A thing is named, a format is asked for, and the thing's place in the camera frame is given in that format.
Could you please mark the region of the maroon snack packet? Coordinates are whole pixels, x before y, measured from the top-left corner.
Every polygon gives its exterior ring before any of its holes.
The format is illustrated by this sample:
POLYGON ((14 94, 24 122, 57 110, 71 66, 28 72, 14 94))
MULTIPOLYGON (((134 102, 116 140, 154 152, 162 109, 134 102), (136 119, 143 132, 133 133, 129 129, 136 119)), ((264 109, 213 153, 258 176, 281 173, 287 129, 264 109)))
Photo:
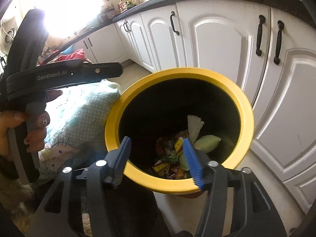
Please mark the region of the maroon snack packet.
POLYGON ((168 172, 169 180, 184 180, 191 178, 190 172, 180 167, 172 167, 168 172))

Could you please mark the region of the green knitted cloth roll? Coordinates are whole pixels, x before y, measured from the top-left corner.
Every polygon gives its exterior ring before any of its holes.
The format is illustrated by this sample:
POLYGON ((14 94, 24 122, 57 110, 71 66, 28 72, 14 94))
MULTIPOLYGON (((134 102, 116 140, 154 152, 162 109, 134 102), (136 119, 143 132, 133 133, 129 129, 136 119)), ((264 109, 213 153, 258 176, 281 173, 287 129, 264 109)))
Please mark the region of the green knitted cloth roll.
MULTIPOLYGON (((221 138, 215 135, 205 135, 199 138, 195 143, 194 143, 194 148, 196 150, 204 151, 205 153, 209 153, 213 151, 221 142, 221 138)), ((182 153, 179 156, 178 159, 179 167, 182 170, 188 171, 189 166, 188 163, 185 159, 184 153, 182 153)))

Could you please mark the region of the yellow white snack box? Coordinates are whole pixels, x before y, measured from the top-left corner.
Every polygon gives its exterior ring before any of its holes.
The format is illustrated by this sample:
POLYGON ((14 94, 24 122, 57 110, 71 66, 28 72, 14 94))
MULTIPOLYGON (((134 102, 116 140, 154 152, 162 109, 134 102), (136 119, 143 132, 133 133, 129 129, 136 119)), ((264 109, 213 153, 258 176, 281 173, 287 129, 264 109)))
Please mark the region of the yellow white snack box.
POLYGON ((179 167, 178 159, 183 153, 183 138, 179 137, 176 140, 168 140, 165 143, 166 155, 159 157, 157 162, 152 166, 153 172, 159 178, 168 179, 168 172, 172 167, 179 167))

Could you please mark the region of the white paper cupcake liner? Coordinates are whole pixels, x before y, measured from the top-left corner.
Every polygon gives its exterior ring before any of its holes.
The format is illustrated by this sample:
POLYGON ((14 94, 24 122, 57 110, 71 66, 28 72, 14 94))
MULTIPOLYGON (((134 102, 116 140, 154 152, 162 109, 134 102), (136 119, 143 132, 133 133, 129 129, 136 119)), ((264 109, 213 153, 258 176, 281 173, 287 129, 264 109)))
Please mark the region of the white paper cupcake liner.
POLYGON ((194 116, 194 115, 188 115, 187 116, 187 125, 188 125, 188 131, 189 131, 189 138, 192 143, 195 143, 200 130, 202 129, 204 122, 201 120, 201 118, 194 116))

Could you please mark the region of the red cylindrical bottle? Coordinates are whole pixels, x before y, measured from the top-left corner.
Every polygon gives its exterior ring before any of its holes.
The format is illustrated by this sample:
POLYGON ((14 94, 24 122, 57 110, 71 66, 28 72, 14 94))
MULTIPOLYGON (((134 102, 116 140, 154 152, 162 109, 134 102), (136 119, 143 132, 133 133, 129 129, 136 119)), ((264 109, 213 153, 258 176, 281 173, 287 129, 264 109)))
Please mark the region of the red cylindrical bottle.
POLYGON ((165 148, 166 139, 161 137, 157 140, 155 150, 159 157, 164 157, 166 155, 166 148, 165 148))

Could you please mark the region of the yellow rimmed black trash bin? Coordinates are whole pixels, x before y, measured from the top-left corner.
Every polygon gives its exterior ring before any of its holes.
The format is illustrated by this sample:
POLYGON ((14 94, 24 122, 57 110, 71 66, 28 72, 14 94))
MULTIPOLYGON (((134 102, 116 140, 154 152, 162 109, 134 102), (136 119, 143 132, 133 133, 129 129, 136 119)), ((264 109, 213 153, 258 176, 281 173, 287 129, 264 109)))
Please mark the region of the yellow rimmed black trash bin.
POLYGON ((150 74, 127 88, 110 110, 105 123, 108 151, 131 139, 125 175, 146 189, 172 195, 196 193, 192 179, 168 180, 148 174, 158 161, 156 143, 187 130, 187 117, 204 122, 200 135, 216 135, 221 142, 211 155, 233 169, 246 155, 253 139, 252 106, 243 91, 227 77, 195 67, 150 74))

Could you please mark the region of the hello kitty bed sheet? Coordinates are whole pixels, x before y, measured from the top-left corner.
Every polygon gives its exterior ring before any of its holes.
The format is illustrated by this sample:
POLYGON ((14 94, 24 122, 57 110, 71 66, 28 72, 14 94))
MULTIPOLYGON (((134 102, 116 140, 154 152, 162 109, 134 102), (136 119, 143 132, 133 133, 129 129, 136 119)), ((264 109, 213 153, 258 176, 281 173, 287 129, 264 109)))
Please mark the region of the hello kitty bed sheet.
POLYGON ((106 155, 105 122, 120 98, 119 84, 108 80, 62 92, 46 108, 50 124, 45 147, 38 153, 41 181, 54 179, 65 167, 77 169, 106 155))

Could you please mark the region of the red floral blanket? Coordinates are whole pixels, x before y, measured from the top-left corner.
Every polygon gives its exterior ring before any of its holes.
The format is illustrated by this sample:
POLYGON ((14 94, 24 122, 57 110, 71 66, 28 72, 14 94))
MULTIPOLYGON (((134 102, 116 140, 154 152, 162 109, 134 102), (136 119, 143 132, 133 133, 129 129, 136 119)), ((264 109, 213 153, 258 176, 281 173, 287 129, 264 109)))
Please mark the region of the red floral blanket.
POLYGON ((65 60, 74 60, 74 59, 86 60, 84 50, 79 49, 68 55, 59 55, 57 58, 46 63, 42 62, 40 65, 45 65, 47 63, 55 63, 55 62, 60 62, 60 61, 65 61, 65 60))

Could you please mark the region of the condiment bottles group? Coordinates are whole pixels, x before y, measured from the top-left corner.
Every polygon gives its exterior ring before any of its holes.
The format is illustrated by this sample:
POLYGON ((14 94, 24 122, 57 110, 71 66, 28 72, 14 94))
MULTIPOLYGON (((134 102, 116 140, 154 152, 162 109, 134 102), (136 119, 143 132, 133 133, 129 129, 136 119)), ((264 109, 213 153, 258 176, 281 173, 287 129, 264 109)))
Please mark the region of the condiment bottles group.
POLYGON ((130 9, 138 4, 139 4, 138 0, 128 0, 128 1, 120 0, 118 3, 118 9, 120 10, 120 12, 122 12, 122 11, 130 9))

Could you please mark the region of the white lower cabinets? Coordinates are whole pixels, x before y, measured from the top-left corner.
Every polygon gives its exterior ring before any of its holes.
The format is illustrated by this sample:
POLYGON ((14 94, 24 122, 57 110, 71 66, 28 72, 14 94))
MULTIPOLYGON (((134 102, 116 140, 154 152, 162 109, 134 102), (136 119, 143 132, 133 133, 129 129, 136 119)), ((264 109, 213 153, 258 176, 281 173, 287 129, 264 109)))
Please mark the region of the white lower cabinets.
POLYGON ((190 0, 127 11, 78 43, 95 62, 149 71, 197 67, 235 82, 252 104, 251 149, 303 211, 315 200, 315 28, 237 0, 190 0))

